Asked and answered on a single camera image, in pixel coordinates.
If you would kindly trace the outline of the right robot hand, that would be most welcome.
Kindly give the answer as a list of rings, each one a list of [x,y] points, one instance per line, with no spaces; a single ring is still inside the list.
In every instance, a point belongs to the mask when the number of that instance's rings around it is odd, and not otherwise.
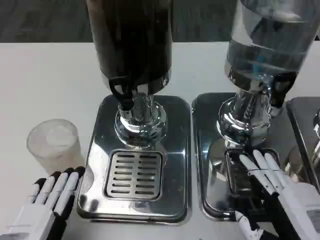
[[[276,163],[273,156],[253,150],[254,161],[240,154],[247,169],[252,190],[263,200],[275,233],[259,227],[242,211],[235,220],[247,240],[318,240],[320,238],[320,194],[316,187],[294,182]]]

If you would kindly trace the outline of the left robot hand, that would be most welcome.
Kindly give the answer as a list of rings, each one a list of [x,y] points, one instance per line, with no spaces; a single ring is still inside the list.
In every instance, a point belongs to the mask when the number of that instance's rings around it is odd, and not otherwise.
[[[0,234],[2,240],[60,240],[73,210],[83,166],[39,178],[16,219]]]

